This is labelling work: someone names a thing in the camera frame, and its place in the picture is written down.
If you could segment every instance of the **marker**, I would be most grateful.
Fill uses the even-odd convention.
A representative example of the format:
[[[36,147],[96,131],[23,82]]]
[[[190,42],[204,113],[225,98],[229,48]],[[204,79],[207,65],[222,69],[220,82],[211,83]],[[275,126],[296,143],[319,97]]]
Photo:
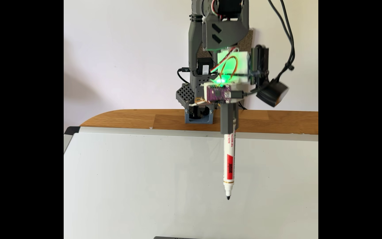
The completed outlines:
[[[232,186],[234,186],[235,126],[236,119],[233,120],[233,132],[223,136],[223,185],[228,200],[231,197]]]

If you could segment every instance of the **wooden shelf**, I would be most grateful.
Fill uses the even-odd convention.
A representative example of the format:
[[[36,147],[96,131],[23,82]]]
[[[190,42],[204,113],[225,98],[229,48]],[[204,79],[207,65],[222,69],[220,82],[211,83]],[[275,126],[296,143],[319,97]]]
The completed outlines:
[[[220,131],[220,111],[215,110],[212,125],[185,124],[183,109],[145,109],[105,112],[81,126]],[[318,134],[318,112],[240,110],[237,132]]]

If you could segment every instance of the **purple circuit board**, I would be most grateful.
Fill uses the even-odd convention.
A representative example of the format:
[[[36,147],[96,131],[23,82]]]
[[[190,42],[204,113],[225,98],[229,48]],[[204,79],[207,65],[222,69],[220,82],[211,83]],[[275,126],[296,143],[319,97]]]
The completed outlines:
[[[215,102],[215,101],[230,101],[230,98],[225,97],[226,91],[231,91],[230,86],[219,86],[219,85],[208,85],[207,86],[207,101]]]

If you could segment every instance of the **black cable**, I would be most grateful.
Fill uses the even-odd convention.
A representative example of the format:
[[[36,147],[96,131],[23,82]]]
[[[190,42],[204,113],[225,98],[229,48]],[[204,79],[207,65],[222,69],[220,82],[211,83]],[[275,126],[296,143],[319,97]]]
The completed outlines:
[[[208,52],[209,52],[210,56],[212,57],[212,61],[213,61],[213,63],[216,65],[216,62],[215,62],[215,60],[213,59],[213,55],[212,55],[212,53],[211,53],[210,51],[208,51]]]
[[[290,41],[290,44],[291,44],[291,52],[290,52],[290,56],[288,57],[288,61],[287,63],[285,63],[285,66],[284,68],[281,70],[281,72],[278,74],[278,76],[276,77],[276,81],[279,82],[279,78],[281,77],[281,75],[287,70],[294,70],[294,66],[292,65],[292,63],[294,62],[294,58],[295,58],[295,51],[294,51],[294,37],[293,37],[293,33],[291,32],[291,27],[290,27],[290,23],[288,21],[288,16],[287,16],[287,11],[285,9],[285,5],[284,5],[284,1],[283,0],[280,0],[281,2],[281,6],[282,6],[282,10],[284,12],[284,17],[285,17],[285,22],[287,23],[287,27],[288,27],[288,31],[287,31],[287,27],[285,27],[285,23],[284,23],[284,20],[282,19],[281,15],[279,14],[278,10],[276,10],[275,6],[273,5],[272,1],[271,0],[268,0],[269,4],[271,5],[271,7],[273,8],[273,10],[275,11],[275,13],[278,15],[279,19],[281,20],[281,23],[282,23],[282,26],[284,28],[284,31],[287,35],[287,38],[288,40]]]
[[[176,73],[178,73],[179,78],[181,78],[181,80],[182,80],[183,82],[189,84],[186,80],[184,80],[184,79],[181,77],[181,75],[179,75],[179,72],[180,72],[180,71],[182,71],[181,68],[179,68],[178,71],[176,72]]]
[[[201,1],[201,13],[203,13],[203,16],[206,16],[206,15],[204,15],[203,2],[204,2],[204,1]]]
[[[241,104],[241,102],[238,102],[238,105],[241,107],[241,109],[246,110],[246,108]]]
[[[250,90],[250,92],[244,92],[243,93],[243,98],[246,97],[246,96],[249,96],[251,94],[256,94],[257,92],[262,91],[264,88],[265,87],[259,86],[258,88],[254,88],[254,89]]]

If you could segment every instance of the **black border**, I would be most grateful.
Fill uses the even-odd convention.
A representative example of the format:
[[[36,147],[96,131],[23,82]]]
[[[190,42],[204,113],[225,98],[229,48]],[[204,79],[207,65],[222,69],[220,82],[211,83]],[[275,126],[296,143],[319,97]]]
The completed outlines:
[[[67,127],[66,132],[64,132],[64,134],[74,135],[75,133],[79,133],[80,128],[80,126],[69,126]]]

